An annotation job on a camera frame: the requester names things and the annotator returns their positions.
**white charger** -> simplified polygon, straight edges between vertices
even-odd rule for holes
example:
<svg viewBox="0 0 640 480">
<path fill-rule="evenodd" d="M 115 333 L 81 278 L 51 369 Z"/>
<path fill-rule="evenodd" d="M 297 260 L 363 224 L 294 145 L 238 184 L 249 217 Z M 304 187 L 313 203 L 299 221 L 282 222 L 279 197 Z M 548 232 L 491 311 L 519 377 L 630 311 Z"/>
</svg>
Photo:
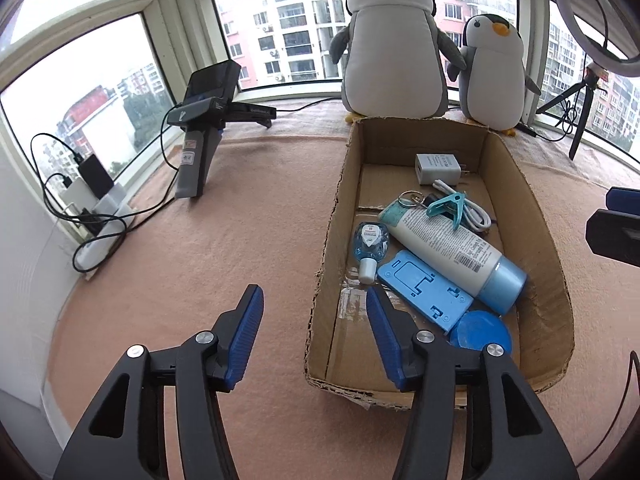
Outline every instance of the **white charger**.
<svg viewBox="0 0 640 480">
<path fill-rule="evenodd" d="M 415 174 L 421 186 L 441 180 L 449 186 L 460 182 L 462 170 L 453 155 L 441 153 L 417 153 L 415 155 Z"/>
</svg>

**blue object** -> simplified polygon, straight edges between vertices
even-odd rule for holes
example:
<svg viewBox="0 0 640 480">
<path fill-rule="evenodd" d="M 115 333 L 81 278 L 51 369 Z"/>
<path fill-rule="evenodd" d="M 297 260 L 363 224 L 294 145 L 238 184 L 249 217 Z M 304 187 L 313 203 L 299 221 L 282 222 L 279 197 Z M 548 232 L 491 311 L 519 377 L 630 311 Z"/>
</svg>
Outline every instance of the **blue object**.
<svg viewBox="0 0 640 480">
<path fill-rule="evenodd" d="M 607 191 L 607 209 L 640 216 L 640 190 L 612 187 Z"/>
<path fill-rule="evenodd" d="M 436 216 L 445 212 L 453 213 L 453 230 L 460 227 L 462 213 L 465 209 L 465 194 L 454 193 L 452 195 L 436 200 L 427 207 L 427 216 Z"/>
<path fill-rule="evenodd" d="M 246 364 L 254 347 L 255 336 L 260 327 L 263 311 L 264 294 L 262 289 L 257 287 L 229 344 L 228 368 L 224 378 L 225 386 L 229 390 L 233 390 L 236 384 L 244 377 Z"/>
<path fill-rule="evenodd" d="M 478 300 L 504 316 L 518 299 L 526 281 L 527 273 L 506 256 L 501 256 L 478 293 Z"/>
<path fill-rule="evenodd" d="M 500 320 L 484 310 L 467 312 L 449 335 L 449 342 L 459 348 L 482 350 L 489 343 L 498 343 L 511 353 L 511 335 Z"/>
<path fill-rule="evenodd" d="M 407 250 L 400 251 L 391 262 L 381 266 L 378 278 L 445 333 L 474 300 Z"/>
<path fill-rule="evenodd" d="M 358 278 L 369 285 L 376 279 L 378 262 L 386 255 L 389 229 L 378 222 L 362 222 L 353 234 L 353 255 L 360 262 Z"/>
<path fill-rule="evenodd" d="M 376 345 L 378 345 L 382 365 L 385 367 L 386 376 L 389 380 L 396 385 L 398 390 L 404 392 L 406 377 L 402 371 L 400 344 L 378 297 L 371 290 L 367 291 L 367 317 L 369 317 L 373 337 L 376 339 Z"/>
</svg>

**cardboard box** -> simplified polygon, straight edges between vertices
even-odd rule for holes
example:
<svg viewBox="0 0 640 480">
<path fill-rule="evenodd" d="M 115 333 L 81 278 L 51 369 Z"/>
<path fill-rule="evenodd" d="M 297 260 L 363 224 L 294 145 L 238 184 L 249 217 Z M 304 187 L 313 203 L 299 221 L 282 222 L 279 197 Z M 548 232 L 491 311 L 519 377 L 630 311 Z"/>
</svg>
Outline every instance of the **cardboard box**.
<svg viewBox="0 0 640 480">
<path fill-rule="evenodd" d="M 565 374 L 574 350 L 574 318 L 564 274 L 545 219 L 500 136 L 482 126 L 446 119 L 367 118 L 351 130 L 329 220 L 305 351 L 305 376 L 313 386 L 355 402 L 408 408 L 413 394 L 398 392 L 385 375 L 357 281 L 353 231 L 400 193 L 420 189 L 416 153 L 453 153 L 463 169 L 457 189 L 468 192 L 497 222 L 486 240 L 520 266 L 527 285 L 503 318 L 513 337 L 512 358 L 537 392 Z M 401 244 L 393 240 L 385 262 Z M 442 330 L 390 294 L 396 308 L 418 325 Z M 466 404 L 464 388 L 456 405 Z"/>
</svg>

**blue round container lid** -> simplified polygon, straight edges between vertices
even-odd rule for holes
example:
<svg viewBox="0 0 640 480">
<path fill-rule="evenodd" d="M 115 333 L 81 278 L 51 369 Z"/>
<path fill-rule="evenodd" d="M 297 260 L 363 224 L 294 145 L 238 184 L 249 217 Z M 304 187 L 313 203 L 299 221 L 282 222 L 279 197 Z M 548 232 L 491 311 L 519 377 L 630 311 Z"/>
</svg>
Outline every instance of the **blue round container lid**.
<svg viewBox="0 0 640 480">
<path fill-rule="evenodd" d="M 489 343 L 498 343 L 511 353 L 511 335 L 504 323 L 489 312 L 472 310 L 460 318 L 449 335 L 449 342 L 458 348 L 482 350 Z"/>
</svg>

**metal screw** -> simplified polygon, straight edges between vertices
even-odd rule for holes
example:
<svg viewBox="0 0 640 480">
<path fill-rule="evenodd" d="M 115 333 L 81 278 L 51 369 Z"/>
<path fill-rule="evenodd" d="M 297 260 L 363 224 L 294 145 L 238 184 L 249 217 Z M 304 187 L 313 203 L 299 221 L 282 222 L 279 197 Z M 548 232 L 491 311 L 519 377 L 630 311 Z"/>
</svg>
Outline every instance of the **metal screw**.
<svg viewBox="0 0 640 480">
<path fill-rule="evenodd" d="M 206 345 L 213 341 L 213 334 L 211 332 L 200 332 L 196 335 L 196 343 Z"/>
<path fill-rule="evenodd" d="M 494 357 L 500 357 L 504 354 L 504 349 L 498 345 L 498 343 L 490 343 L 489 346 L 487 346 L 486 351 Z"/>
<path fill-rule="evenodd" d="M 434 339 L 436 339 L 436 336 L 434 336 L 433 333 L 429 332 L 428 330 L 420 330 L 420 332 L 418 332 L 415 336 L 421 343 L 431 343 Z"/>
<path fill-rule="evenodd" d="M 133 345 L 127 350 L 127 355 L 131 358 L 140 357 L 143 353 L 145 353 L 145 347 L 142 345 Z"/>
</svg>

